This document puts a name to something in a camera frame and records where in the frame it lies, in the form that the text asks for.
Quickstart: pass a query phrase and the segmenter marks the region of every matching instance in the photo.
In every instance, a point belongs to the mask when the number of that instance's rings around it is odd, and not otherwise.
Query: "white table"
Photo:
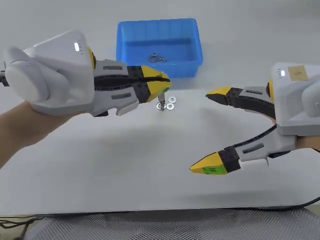
[[[0,171],[0,214],[294,205],[320,195],[320,155],[299,150],[226,176],[189,172],[203,156],[271,126],[205,98],[262,85],[278,61],[320,64],[317,0],[3,0],[0,46],[26,48],[77,28],[98,59],[115,58],[119,21],[197,20],[204,62],[175,81],[173,111],[144,104],[122,117],[75,117]],[[21,102],[0,88],[0,111]]]

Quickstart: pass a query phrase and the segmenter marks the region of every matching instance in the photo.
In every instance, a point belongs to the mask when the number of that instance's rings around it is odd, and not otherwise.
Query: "label sticker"
[[[289,72],[291,81],[308,81],[309,80],[307,71],[304,65],[289,66],[288,72]]]
[[[204,174],[208,175],[225,175],[227,170],[225,166],[205,166],[202,168]]]

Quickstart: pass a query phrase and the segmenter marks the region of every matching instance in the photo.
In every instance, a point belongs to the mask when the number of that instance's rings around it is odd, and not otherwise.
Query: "blue plastic bin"
[[[166,62],[150,62],[153,53]],[[116,60],[128,66],[150,66],[169,78],[194,77],[203,62],[197,21],[182,18],[119,22]]]

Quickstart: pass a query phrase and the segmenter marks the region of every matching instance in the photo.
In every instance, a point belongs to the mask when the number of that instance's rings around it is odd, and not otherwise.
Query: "black finger pad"
[[[225,95],[222,94],[207,94],[205,95],[208,99],[222,105],[228,105],[228,101]]]

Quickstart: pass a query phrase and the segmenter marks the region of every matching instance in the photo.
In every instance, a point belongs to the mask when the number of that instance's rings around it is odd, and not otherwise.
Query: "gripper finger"
[[[206,97],[222,105],[257,112],[272,119],[276,118],[275,106],[264,86],[243,89],[226,86],[208,92]]]
[[[205,156],[189,169],[193,173],[225,175],[241,169],[240,162],[288,154],[295,149],[296,140],[296,136],[281,135],[274,125],[258,136]]]

